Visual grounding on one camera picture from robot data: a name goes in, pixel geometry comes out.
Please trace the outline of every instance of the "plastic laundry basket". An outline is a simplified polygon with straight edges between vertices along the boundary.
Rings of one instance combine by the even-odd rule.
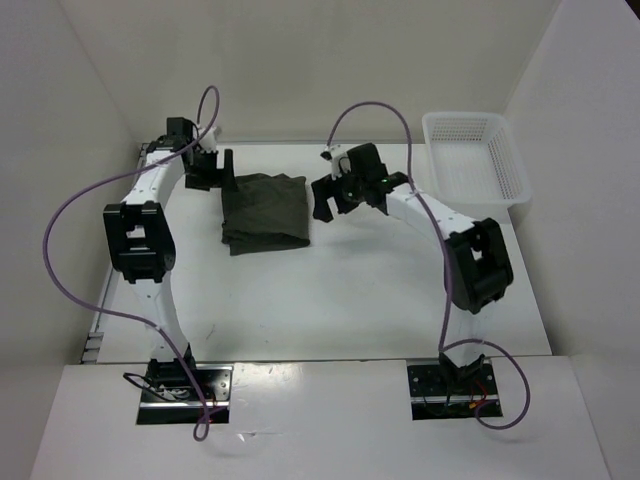
[[[531,198],[520,153],[501,115],[428,113],[422,128],[434,193],[442,201],[509,207]]]

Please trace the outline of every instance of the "white wall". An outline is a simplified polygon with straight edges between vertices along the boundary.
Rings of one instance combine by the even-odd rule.
[[[60,0],[140,141],[221,87],[226,139],[325,139],[361,100],[417,138],[433,110],[501,112],[557,0]],[[343,138],[402,139],[390,114]]]
[[[640,22],[625,2],[565,0],[507,117],[533,186],[514,220],[547,332],[575,355],[614,479],[636,479]]]
[[[130,132],[54,0],[0,4],[0,465],[27,478],[62,366],[77,362],[91,315],[54,290],[41,254],[54,209],[135,165]],[[108,257],[101,210],[121,187],[72,208],[54,231],[62,279],[95,301]]]

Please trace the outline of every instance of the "white table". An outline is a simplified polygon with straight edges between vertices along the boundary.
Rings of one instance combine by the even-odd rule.
[[[228,425],[195,443],[191,425],[136,426],[143,365],[66,367],[32,480],[609,478],[571,364],[520,359],[533,400],[491,432],[474,419],[412,421],[403,361],[236,364]],[[494,359],[505,418],[523,388]]]
[[[310,183],[329,173],[320,145],[231,147],[237,175],[284,172]],[[379,150],[390,172],[406,171],[406,146]],[[415,146],[414,162],[424,187],[424,145]],[[309,248],[230,257],[220,242],[219,191],[185,190],[181,182],[166,215],[177,247],[175,303],[198,361],[437,356],[442,256],[409,226],[362,205],[330,224],[313,221]],[[502,231],[515,280],[496,306],[487,338],[514,355],[550,355],[511,224],[503,223]],[[105,306],[140,313],[120,275],[112,283]],[[103,317],[99,330],[104,339],[98,363],[148,361],[140,325]]]

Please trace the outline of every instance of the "dark green cloth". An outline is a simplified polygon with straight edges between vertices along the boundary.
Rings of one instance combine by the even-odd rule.
[[[255,173],[236,182],[222,188],[222,243],[232,256],[309,246],[305,177]]]

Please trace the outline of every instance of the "purple cable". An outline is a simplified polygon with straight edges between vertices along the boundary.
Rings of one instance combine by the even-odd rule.
[[[63,293],[63,295],[65,297],[67,297],[73,303],[75,303],[77,305],[80,305],[83,308],[86,308],[87,310],[91,310],[93,312],[101,313],[101,314],[105,314],[105,315],[113,315],[115,317],[128,318],[130,320],[135,320],[136,322],[140,322],[140,323],[142,323],[142,324],[144,324],[144,325],[146,325],[148,327],[151,327],[154,330],[156,330],[160,334],[160,336],[162,336],[162,338],[165,340],[165,342],[167,342],[167,345],[169,345],[169,347],[173,351],[174,355],[178,359],[178,362],[180,363],[180,366],[182,367],[182,369],[184,370],[185,374],[189,378],[189,382],[191,382],[191,385],[193,386],[193,389],[196,391],[196,395],[198,396],[198,399],[202,403],[202,408],[204,410],[204,414],[202,415],[202,417],[200,417],[198,419],[198,421],[196,422],[196,425],[195,425],[195,427],[193,429],[193,438],[197,442],[202,442],[207,438],[207,435],[209,434],[209,419],[211,418],[211,415],[213,414],[213,412],[212,412],[212,410],[209,409],[209,407],[207,405],[207,400],[204,397],[204,393],[202,392],[202,389],[200,388],[200,385],[198,385],[198,382],[195,379],[195,377],[193,376],[193,373],[191,372],[191,370],[189,369],[189,366],[187,365],[187,363],[182,358],[182,354],[179,352],[178,348],[173,343],[173,341],[171,340],[169,335],[167,335],[167,333],[164,330],[162,330],[162,328],[160,328],[156,323],[152,322],[151,320],[148,320],[146,318],[140,317],[138,315],[132,315],[130,313],[125,313],[125,312],[118,312],[118,311],[115,311],[115,310],[109,310],[107,308],[102,308],[102,307],[99,307],[97,305],[93,305],[93,304],[91,304],[89,302],[85,302],[81,298],[78,298],[73,293],[71,293],[60,282],[60,280],[58,279],[58,276],[54,272],[53,267],[51,265],[51,258],[49,257],[49,238],[51,237],[51,231],[53,230],[53,226],[55,225],[55,223],[58,220],[58,218],[60,217],[60,215],[62,215],[62,212],[64,212],[67,209],[67,207],[69,205],[71,205],[74,201],[76,201],[78,198],[80,198],[83,195],[95,190],[96,188],[102,187],[103,185],[106,185],[108,183],[115,182],[115,181],[121,180],[123,178],[131,177],[131,176],[134,176],[134,175],[138,175],[138,174],[141,174],[141,173],[144,173],[144,172],[148,172],[149,170],[152,170],[152,169],[154,169],[156,167],[159,167],[160,165],[164,165],[164,164],[166,164],[166,163],[168,163],[168,162],[170,162],[170,161],[172,161],[172,160],[174,160],[176,158],[179,158],[184,152],[188,151],[190,148],[195,147],[198,144],[198,142],[200,142],[200,140],[202,140],[204,138],[204,136],[209,132],[209,130],[211,130],[211,128],[213,127],[213,124],[216,121],[216,118],[218,117],[218,111],[220,110],[220,91],[214,85],[210,85],[204,91],[204,93],[202,94],[202,97],[200,99],[200,106],[198,107],[198,120],[200,119],[200,113],[202,111],[202,105],[204,104],[204,101],[205,101],[208,93],[211,90],[213,90],[213,92],[215,94],[215,97],[216,97],[216,108],[215,108],[215,110],[213,112],[213,116],[211,117],[211,121],[209,122],[207,127],[203,130],[203,132],[195,140],[193,140],[189,145],[181,148],[180,150],[172,153],[168,157],[163,158],[162,160],[160,160],[160,161],[158,161],[158,162],[156,162],[154,164],[148,165],[148,166],[143,167],[143,168],[139,168],[137,170],[133,170],[133,171],[128,172],[128,173],[122,173],[122,174],[119,174],[119,175],[114,175],[113,177],[109,177],[109,178],[107,178],[105,180],[101,180],[101,181],[99,181],[97,183],[94,183],[93,185],[89,185],[88,187],[85,187],[82,190],[80,190],[79,192],[75,193],[74,195],[69,197],[67,200],[65,200],[63,202],[63,204],[60,205],[60,207],[55,211],[55,213],[51,217],[51,220],[49,220],[49,224],[47,225],[47,228],[44,231],[44,238],[42,239],[42,258],[44,260],[44,266],[47,269],[47,273],[49,274],[49,277],[51,278],[51,281],[53,282],[53,284],[58,288],[58,290],[60,290]],[[198,428],[202,424],[205,425],[205,429],[204,429],[203,435],[199,436],[198,435]]]
[[[496,402],[495,400],[492,400],[490,402],[486,402],[480,405],[475,409],[474,414],[475,414],[476,420],[478,420],[478,422],[480,422],[482,426],[489,428],[491,430],[507,430],[511,427],[514,427],[515,425],[520,423],[522,419],[527,415],[527,412],[529,411],[529,406],[531,405],[531,388],[529,386],[529,380],[527,379],[527,376],[525,375],[520,365],[518,365],[518,362],[516,361],[516,359],[501,346],[493,342],[479,340],[476,338],[458,340],[457,342],[453,342],[449,345],[445,345],[446,338],[447,338],[447,331],[449,329],[449,319],[451,318],[451,305],[453,303],[453,298],[452,298],[453,275],[451,272],[451,262],[449,260],[449,254],[447,252],[447,245],[445,243],[444,237],[442,236],[442,231],[440,230],[440,227],[438,225],[438,220],[436,219],[435,215],[431,211],[431,208],[429,208],[429,205],[427,204],[426,200],[422,197],[422,195],[416,188],[416,184],[413,179],[413,168],[412,168],[413,167],[412,165],[412,143],[413,142],[411,139],[411,131],[409,130],[409,124],[407,123],[407,120],[395,107],[389,105],[388,103],[378,102],[375,100],[356,103],[354,105],[351,105],[344,112],[342,112],[342,114],[338,117],[336,122],[333,124],[331,133],[329,134],[329,138],[327,139],[327,147],[331,146],[333,137],[336,133],[336,130],[338,129],[338,125],[340,125],[340,122],[342,122],[342,119],[352,110],[355,110],[356,108],[363,107],[363,106],[369,106],[369,105],[383,107],[383,108],[386,108],[387,110],[391,110],[393,113],[395,113],[395,115],[398,117],[398,119],[402,123],[402,126],[404,127],[404,132],[407,137],[407,177],[409,178],[409,185],[411,186],[411,190],[413,190],[415,197],[418,199],[418,202],[420,202],[420,205],[422,205],[422,208],[426,212],[427,216],[429,217],[429,220],[431,221],[431,224],[433,225],[433,229],[436,232],[436,237],[438,237],[438,244],[440,245],[440,249],[442,250],[442,256],[444,257],[444,281],[445,281],[446,300],[445,300],[445,308],[444,308],[444,319],[442,321],[442,330],[440,331],[440,340],[438,341],[438,352],[444,353],[460,345],[479,344],[479,345],[487,345],[491,348],[498,350],[500,353],[502,353],[502,355],[504,355],[507,358],[507,360],[509,360],[513,364],[513,366],[516,368],[516,370],[520,374],[520,377],[522,377],[522,382],[524,383],[524,389],[525,389],[524,408],[522,409],[522,411],[516,417],[515,420],[505,425],[491,425],[489,423],[486,423],[484,420],[480,418],[480,411],[482,410],[482,408],[488,405],[489,403],[495,403]]]

